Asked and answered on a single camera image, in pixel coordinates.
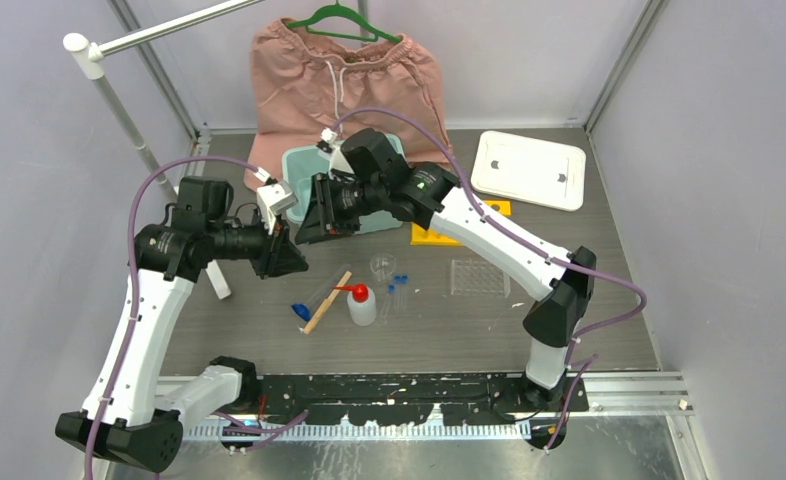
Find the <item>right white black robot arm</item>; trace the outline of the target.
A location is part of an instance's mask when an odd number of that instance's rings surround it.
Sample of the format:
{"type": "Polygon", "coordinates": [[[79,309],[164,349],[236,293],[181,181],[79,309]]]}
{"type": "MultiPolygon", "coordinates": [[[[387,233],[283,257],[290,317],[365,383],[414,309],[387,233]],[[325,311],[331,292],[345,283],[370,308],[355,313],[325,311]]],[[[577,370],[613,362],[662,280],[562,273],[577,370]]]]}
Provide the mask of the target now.
{"type": "Polygon", "coordinates": [[[408,163],[385,134],[372,128],[343,142],[325,129],[317,147],[330,155],[331,167],[311,180],[297,243],[351,236],[362,218],[381,211],[458,241],[533,299],[523,320],[531,338],[525,400],[540,411],[559,402],[571,336],[592,296],[593,281],[581,270],[594,267],[595,254],[541,240],[475,197],[450,170],[432,162],[408,163]]]}

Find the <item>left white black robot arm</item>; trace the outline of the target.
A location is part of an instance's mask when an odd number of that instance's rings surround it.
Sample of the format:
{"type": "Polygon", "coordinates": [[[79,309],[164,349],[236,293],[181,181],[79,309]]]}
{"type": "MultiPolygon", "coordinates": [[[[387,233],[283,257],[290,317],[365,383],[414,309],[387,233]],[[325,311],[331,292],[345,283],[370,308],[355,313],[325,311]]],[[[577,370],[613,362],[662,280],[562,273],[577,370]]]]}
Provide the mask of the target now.
{"type": "Polygon", "coordinates": [[[268,181],[248,221],[233,199],[229,182],[188,176],[160,222],[130,231],[128,288],[108,356],[81,408],[60,415],[55,427],[87,462],[162,473],[187,428],[224,407],[246,413],[259,403],[254,363],[230,356],[167,395],[157,392],[177,320],[207,267],[246,260],[262,279],[308,268],[283,216],[296,202],[288,186],[268,181]]]}

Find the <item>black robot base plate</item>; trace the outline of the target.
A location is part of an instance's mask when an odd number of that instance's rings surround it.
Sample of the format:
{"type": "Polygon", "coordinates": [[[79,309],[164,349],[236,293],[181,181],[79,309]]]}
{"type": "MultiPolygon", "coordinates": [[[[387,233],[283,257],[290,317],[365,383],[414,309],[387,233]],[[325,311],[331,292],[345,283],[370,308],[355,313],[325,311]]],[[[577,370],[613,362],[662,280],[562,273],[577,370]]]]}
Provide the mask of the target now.
{"type": "Polygon", "coordinates": [[[221,407],[235,417],[261,413],[284,424],[306,411],[306,425],[333,426],[343,421],[354,426],[423,425],[433,413],[444,426],[510,424],[544,419],[564,407],[570,413],[586,412],[589,402],[584,383],[550,400],[537,396],[533,384],[521,373],[431,374],[326,374],[265,375],[252,394],[221,407]]]}

